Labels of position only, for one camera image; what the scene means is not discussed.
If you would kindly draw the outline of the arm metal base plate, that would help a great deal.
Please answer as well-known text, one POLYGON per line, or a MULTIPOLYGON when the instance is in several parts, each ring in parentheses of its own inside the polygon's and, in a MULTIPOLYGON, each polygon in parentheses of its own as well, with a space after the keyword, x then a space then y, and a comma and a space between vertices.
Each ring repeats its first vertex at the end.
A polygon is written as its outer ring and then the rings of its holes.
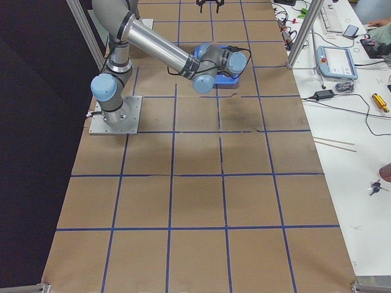
POLYGON ((141 19, 141 22, 147 26, 149 29, 153 29, 153 23, 154 23, 154 19, 152 18, 142 18, 141 19))
POLYGON ((89 134, 91 135, 136 135, 142 109, 142 96, 123 96, 122 107, 115 112, 101 110, 98 102, 92 117, 89 134))

